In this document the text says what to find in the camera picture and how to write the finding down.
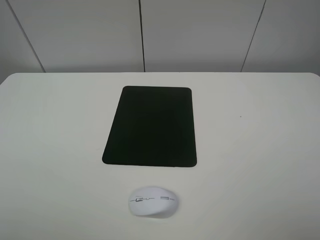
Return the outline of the white wireless computer mouse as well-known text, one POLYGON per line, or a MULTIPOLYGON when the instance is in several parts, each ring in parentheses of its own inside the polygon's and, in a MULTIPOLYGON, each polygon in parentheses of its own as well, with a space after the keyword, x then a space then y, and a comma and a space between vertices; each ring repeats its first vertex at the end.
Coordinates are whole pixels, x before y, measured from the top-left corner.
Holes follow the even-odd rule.
POLYGON ((179 208, 178 196, 165 188, 146 186, 136 189, 128 198, 130 212, 137 217, 166 219, 179 208))

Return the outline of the black rectangular mouse pad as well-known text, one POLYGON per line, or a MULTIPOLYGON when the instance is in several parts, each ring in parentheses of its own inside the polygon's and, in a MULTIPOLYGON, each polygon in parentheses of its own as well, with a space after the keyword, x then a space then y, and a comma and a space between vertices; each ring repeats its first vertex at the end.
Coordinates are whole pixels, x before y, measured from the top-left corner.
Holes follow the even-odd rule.
POLYGON ((108 165, 194 167, 197 151, 192 90, 123 87, 102 161, 108 165))

